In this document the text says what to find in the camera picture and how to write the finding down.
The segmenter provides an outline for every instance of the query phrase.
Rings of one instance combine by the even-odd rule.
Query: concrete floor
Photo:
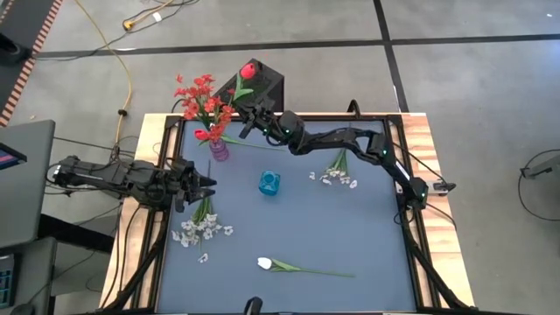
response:
[[[146,0],[82,0],[109,39],[121,21],[154,5]],[[384,0],[393,39],[523,35],[560,32],[560,3],[535,0]],[[129,35],[118,48],[195,46],[316,39],[380,39],[370,0],[200,0],[176,17]],[[44,51],[92,49],[102,44],[73,1],[65,1]],[[426,112],[445,177],[458,184],[451,209],[476,305],[484,310],[557,313],[560,300],[560,228],[525,213],[516,194],[519,168],[539,151],[558,148],[560,64],[557,41],[396,46],[395,56],[409,109]],[[363,111],[398,110],[381,46],[246,52],[196,52],[123,57],[134,98],[123,135],[137,135],[145,113],[167,112],[174,77],[210,73],[224,82],[251,57],[286,76],[286,108],[345,110],[351,98]],[[53,119],[56,134],[111,145],[116,111],[126,97],[126,79],[114,57],[70,62],[40,61],[10,124]],[[134,150],[133,141],[126,150]],[[105,162],[108,153],[55,142],[52,161],[76,154]],[[560,217],[558,177],[523,183],[530,207]],[[46,196],[44,212],[84,221],[115,202],[98,192],[71,199]],[[114,217],[95,223],[108,233]],[[59,252],[59,268],[77,260],[76,248]],[[108,258],[64,276],[55,292],[102,286]],[[57,314],[93,310],[98,293],[59,299]]]

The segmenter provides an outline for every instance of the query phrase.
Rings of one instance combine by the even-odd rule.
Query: wooden table frame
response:
[[[298,113],[306,120],[354,120],[352,113]],[[420,158],[432,170],[439,172],[439,163],[434,143],[431,138],[430,126],[425,114],[389,114],[389,113],[364,113],[361,120],[382,119],[387,122],[386,132],[390,133],[393,141]],[[174,158],[179,154],[182,123],[181,115],[178,114],[147,114],[144,117],[142,130],[136,147],[135,159],[149,161],[159,167],[166,167],[165,160]],[[426,167],[411,159],[408,154],[395,147],[395,155],[399,158],[409,173],[424,180],[437,180],[438,177],[431,173]],[[449,215],[451,209],[447,197],[429,195],[428,203],[438,207]],[[108,266],[105,285],[101,294],[102,301],[108,296],[109,304],[116,297],[118,284],[122,277],[126,284],[137,270],[138,264],[146,255],[161,226],[162,214],[149,213],[147,209],[141,209],[133,221],[132,214],[137,209],[137,202],[127,198],[122,207],[122,215],[119,222],[121,231],[125,231],[128,225],[129,237],[127,239],[127,255],[124,266],[123,249],[124,233],[120,233],[118,242],[120,249],[120,260],[117,268],[116,251],[113,253]],[[453,225],[439,213],[426,208],[418,213],[411,222],[410,230],[420,247],[428,249],[432,265],[437,273],[444,279],[446,284],[455,295],[467,305],[473,305],[473,296],[466,276],[465,265],[461,255],[459,240]],[[157,288],[160,278],[160,266],[163,255],[150,266],[146,272],[143,282],[139,285],[133,297],[127,303],[127,308],[154,307],[157,303]],[[439,295],[434,294],[433,283],[429,281],[423,268],[418,261],[409,255],[409,266],[411,279],[415,291],[416,306],[441,306],[446,307],[445,302]],[[115,280],[115,288],[109,292],[111,284]]]

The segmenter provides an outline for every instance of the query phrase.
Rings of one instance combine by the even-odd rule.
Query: purple vase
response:
[[[213,159],[218,162],[223,162],[229,158],[228,147],[223,139],[217,141],[210,141],[210,151],[212,152]]]

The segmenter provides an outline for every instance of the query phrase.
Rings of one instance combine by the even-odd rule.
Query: yellow cable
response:
[[[121,62],[121,65],[124,68],[124,71],[126,72],[127,79],[129,80],[129,94],[126,96],[126,100],[124,101],[124,105],[122,106],[122,110],[126,110],[130,106],[130,100],[132,98],[132,78],[130,77],[130,71],[126,67],[126,65],[124,65],[124,61],[121,59],[121,57],[118,54],[116,54],[116,52],[113,51],[111,49],[111,47],[109,47],[109,42],[107,41],[107,39],[103,35],[102,30],[99,28],[99,26],[97,26],[97,23],[94,21],[94,19],[86,11],[84,6],[81,4],[80,0],[74,0],[74,1],[76,2],[76,4],[78,4],[80,9],[86,14],[87,18],[89,18],[91,23],[95,26],[95,29],[97,30],[97,32],[99,32],[99,35],[101,36],[101,39],[103,39],[103,43],[105,43],[104,47],[107,48],[107,50],[109,50],[112,54],[114,54],[117,59],[119,59],[119,62]],[[123,124],[123,115],[119,115],[119,122],[116,125],[115,143],[118,143],[119,138],[121,137],[121,125],[122,124]]]
[[[129,21],[124,22],[124,27],[126,28],[127,31],[129,31],[132,28],[132,26],[134,26],[134,24],[144,21],[151,14],[154,14],[154,13],[162,10],[164,7],[171,4],[173,1],[175,1],[175,0],[169,0],[168,2],[163,3],[162,5],[158,6],[156,9],[144,13],[140,17],[136,17],[136,18],[133,18],[131,21],[129,20]]]

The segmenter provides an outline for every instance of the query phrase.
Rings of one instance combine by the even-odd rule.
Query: black cube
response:
[[[260,104],[272,112],[284,111],[284,76],[276,70],[266,66],[257,59],[251,59],[247,64],[255,65],[255,76],[243,82],[242,88],[252,88],[253,93],[245,94],[234,102],[234,105],[244,106]],[[225,103],[232,97],[228,90],[235,89],[237,73],[221,87],[214,96],[219,96]]]

